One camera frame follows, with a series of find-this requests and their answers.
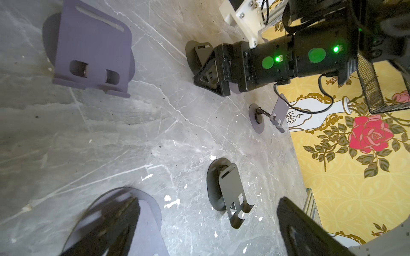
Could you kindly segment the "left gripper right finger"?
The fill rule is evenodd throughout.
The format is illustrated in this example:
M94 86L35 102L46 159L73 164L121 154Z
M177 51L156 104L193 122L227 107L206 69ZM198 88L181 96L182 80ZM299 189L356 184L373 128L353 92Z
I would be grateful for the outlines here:
M352 256L289 198L279 200L280 232L289 256Z

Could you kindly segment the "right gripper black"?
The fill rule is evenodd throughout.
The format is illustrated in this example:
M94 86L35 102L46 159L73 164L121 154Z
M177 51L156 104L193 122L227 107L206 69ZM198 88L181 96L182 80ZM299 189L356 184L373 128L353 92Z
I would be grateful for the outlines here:
M193 81L194 85L222 97L231 95L231 84L236 84L240 93L256 89L249 44L240 41L234 44L223 43L213 48L204 66L194 75Z

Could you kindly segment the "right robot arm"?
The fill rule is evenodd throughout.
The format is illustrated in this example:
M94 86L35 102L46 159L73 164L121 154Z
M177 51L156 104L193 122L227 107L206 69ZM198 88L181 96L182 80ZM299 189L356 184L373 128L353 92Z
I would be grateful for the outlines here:
M231 84L243 93L321 74L343 84L357 70L359 56L388 61L410 75L409 1L289 1L283 26L284 36L259 45L189 41L194 84L222 97L231 94Z

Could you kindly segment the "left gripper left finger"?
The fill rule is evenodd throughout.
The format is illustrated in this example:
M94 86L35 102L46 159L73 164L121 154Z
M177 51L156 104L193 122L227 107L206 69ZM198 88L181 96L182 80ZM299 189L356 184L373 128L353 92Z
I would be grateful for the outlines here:
M70 235L62 256L127 256L141 213L136 197L91 209Z

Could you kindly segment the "dark phone stand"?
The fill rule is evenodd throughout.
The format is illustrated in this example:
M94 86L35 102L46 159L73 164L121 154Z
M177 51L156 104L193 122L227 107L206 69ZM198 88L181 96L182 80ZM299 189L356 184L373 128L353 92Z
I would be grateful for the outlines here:
M234 229L239 229L244 218L240 213L250 213L253 205L247 202L236 164L226 158L214 160L207 171L207 193L211 206L227 212Z
M212 53L213 47L210 43L199 43L197 41L189 41L185 46L187 62L194 75L204 66Z

